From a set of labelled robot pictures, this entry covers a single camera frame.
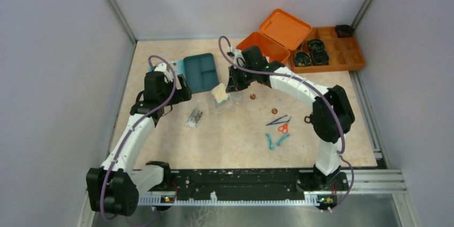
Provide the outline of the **blue white packet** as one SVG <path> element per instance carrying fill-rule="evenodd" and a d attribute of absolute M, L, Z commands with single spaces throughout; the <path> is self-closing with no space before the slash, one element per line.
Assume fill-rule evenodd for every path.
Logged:
<path fill-rule="evenodd" d="M 163 72 L 167 78 L 172 78 L 173 74 L 170 70 L 170 68 L 173 69 L 174 73 L 176 76 L 182 74 L 185 75 L 185 68 L 184 68 L 184 63 L 182 60 L 176 60 L 176 61 L 170 61 L 168 63 L 160 62 L 156 64 L 152 64 L 152 66 L 149 67 L 149 71 L 160 71 Z"/>

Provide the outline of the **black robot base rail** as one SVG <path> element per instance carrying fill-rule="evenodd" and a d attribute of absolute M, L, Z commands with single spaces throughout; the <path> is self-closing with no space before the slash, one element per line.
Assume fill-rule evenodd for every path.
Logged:
<path fill-rule="evenodd" d="M 332 211 L 352 183 L 340 169 L 325 176 L 315 168 L 180 169 L 139 199 L 164 211 L 172 206 L 314 206 Z"/>

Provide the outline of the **beige gauze packet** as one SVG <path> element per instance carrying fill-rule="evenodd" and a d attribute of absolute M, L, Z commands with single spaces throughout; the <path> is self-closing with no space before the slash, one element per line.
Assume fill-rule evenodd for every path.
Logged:
<path fill-rule="evenodd" d="M 226 85 L 220 83 L 210 91 L 217 104 L 223 103 L 229 99 L 229 95 L 225 90 Z"/>

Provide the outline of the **teal clear packet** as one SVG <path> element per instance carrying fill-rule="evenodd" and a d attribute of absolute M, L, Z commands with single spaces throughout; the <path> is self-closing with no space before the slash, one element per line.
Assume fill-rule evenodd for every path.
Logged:
<path fill-rule="evenodd" d="M 242 100 L 243 97 L 239 92 L 228 93 L 226 100 L 222 101 L 218 101 L 216 97 L 213 96 L 214 114 L 221 114 L 224 111 L 234 107 L 235 105 L 240 105 Z"/>

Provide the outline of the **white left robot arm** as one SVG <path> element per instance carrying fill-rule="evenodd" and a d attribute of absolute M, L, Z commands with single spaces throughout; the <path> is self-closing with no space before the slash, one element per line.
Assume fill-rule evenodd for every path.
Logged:
<path fill-rule="evenodd" d="M 99 168 L 91 168 L 86 174 L 92 211 L 109 220 L 116 215 L 131 216 L 143 194 L 155 187 L 173 186 L 168 163 L 150 161 L 139 171 L 133 168 L 146 140 L 164 116 L 164 108 L 191 98 L 184 75 L 176 74 L 171 63 L 163 61 L 145 74 L 144 89 L 130 109 L 119 142 Z"/>

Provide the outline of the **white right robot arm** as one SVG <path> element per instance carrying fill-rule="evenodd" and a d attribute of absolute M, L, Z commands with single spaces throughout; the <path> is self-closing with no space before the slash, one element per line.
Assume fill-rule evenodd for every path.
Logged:
<path fill-rule="evenodd" d="M 280 90 L 312 108 L 309 123 L 320 139 L 314 174 L 324 182 L 331 181 L 340 169 L 346 147 L 346 135 L 355 122 L 350 101 L 342 86 L 317 85 L 292 72 L 283 63 L 268 62 L 257 46 L 240 52 L 221 53 L 230 63 L 226 92 L 238 92 L 257 82 Z"/>

